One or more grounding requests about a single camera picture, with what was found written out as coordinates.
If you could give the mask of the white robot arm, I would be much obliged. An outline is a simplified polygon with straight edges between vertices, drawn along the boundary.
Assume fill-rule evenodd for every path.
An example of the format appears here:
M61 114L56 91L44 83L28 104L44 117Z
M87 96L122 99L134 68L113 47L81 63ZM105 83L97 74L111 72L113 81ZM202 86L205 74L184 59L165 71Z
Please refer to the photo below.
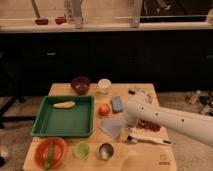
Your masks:
M143 90L127 99L123 114L129 126L135 126L139 119L144 119L213 147L213 117L155 106Z

